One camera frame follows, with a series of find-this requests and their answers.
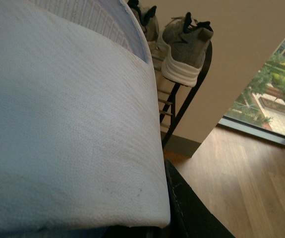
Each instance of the gray sneaker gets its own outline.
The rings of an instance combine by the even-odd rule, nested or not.
[[[142,7],[139,0],[129,0],[127,4],[137,18],[147,41],[156,41],[159,35],[159,24],[156,17],[157,6]]]
[[[191,25],[192,21],[189,12],[185,17],[173,18],[157,41],[159,49],[168,52],[161,67],[163,76],[189,87],[196,85],[213,36],[209,21],[194,20],[196,26]]]

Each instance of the wooden floor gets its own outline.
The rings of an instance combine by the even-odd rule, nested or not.
[[[166,152],[237,238],[285,238],[285,149],[216,127],[190,159]]]

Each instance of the black metal shoe rack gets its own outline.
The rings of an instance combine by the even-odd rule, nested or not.
[[[174,87],[172,88],[171,92],[166,92],[166,91],[163,91],[161,89],[158,89],[158,92],[167,94],[167,96],[168,96],[167,100],[158,99],[159,102],[164,103],[162,110],[159,110],[159,112],[160,112],[160,125],[168,128],[166,135],[162,139],[162,148],[163,149],[165,148],[170,137],[172,136],[176,126],[178,125],[178,123],[182,119],[182,116],[184,115],[186,109],[188,108],[188,106],[192,102],[192,100],[193,100],[195,94],[197,93],[199,87],[202,85],[202,83],[203,83],[203,81],[207,75],[207,72],[210,68],[210,65],[211,65],[212,53],[213,53],[213,47],[212,47],[212,43],[210,42],[208,45],[207,51],[206,51],[205,61],[204,61],[202,70],[197,77],[197,83],[196,83],[195,87],[191,88],[190,92],[188,93],[187,97],[185,98],[184,103],[182,104],[182,106],[181,106],[180,110],[177,112],[177,114],[175,111],[175,98],[176,98],[176,94],[177,94],[181,84],[174,83]],[[152,57],[156,60],[160,60],[160,61],[164,60],[163,58],[156,56],[156,55],[152,55]],[[161,67],[158,67],[158,66],[155,66],[154,69],[157,71],[161,71]],[[162,123],[165,116],[169,116],[171,118],[170,125],[166,125],[166,124]]]

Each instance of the glass window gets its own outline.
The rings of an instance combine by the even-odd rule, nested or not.
[[[285,135],[285,44],[265,62],[225,116]]]

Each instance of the wall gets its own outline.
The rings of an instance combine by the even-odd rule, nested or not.
[[[210,71],[174,135],[202,143],[263,63],[285,37],[282,0],[141,0],[157,6],[160,30],[171,17],[188,11],[211,21],[213,60]],[[169,84],[157,74],[161,87]],[[178,94],[180,107],[188,89]]]

